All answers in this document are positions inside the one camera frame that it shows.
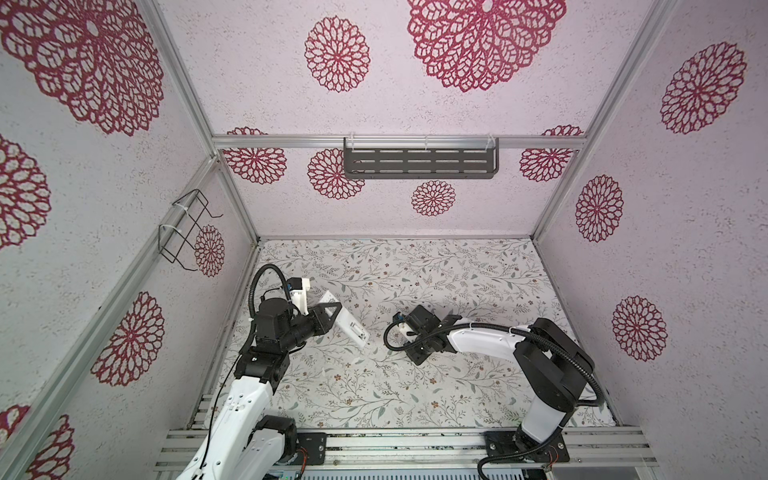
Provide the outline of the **white remote control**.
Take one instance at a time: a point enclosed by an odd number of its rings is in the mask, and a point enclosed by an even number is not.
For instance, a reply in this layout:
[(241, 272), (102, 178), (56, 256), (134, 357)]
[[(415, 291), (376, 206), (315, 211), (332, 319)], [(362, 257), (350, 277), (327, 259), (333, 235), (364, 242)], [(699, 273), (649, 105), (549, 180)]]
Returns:
[[(331, 301), (338, 301), (341, 303), (341, 301), (330, 291), (326, 290), (320, 298), (320, 302)], [(359, 321), (344, 305), (334, 326), (342, 331), (360, 350), (363, 350), (367, 346), (370, 339), (370, 333), (363, 326), (362, 322)]]

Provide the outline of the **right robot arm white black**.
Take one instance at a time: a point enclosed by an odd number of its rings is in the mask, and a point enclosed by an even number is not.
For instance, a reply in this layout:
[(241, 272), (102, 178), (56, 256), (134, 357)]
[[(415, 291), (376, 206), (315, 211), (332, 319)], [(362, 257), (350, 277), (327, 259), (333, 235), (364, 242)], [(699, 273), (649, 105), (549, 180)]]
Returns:
[(440, 319), (418, 306), (408, 314), (395, 314), (383, 341), (389, 350), (405, 352), (416, 365), (436, 353), (482, 354), (516, 362), (534, 392), (514, 434), (519, 451), (556, 441), (576, 410), (605, 405), (593, 360), (546, 318), (529, 326), (507, 327), (459, 315)]

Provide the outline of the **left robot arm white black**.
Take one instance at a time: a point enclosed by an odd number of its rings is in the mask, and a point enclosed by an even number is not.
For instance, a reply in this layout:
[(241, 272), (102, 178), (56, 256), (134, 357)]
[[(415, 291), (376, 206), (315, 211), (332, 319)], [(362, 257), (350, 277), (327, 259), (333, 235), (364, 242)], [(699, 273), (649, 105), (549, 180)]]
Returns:
[(234, 365), (234, 380), (218, 416), (181, 479), (263, 479), (281, 466), (324, 463), (327, 436), (299, 435), (295, 420), (269, 414), (291, 352), (334, 326), (343, 306), (332, 294), (304, 313), (281, 298), (263, 301)]

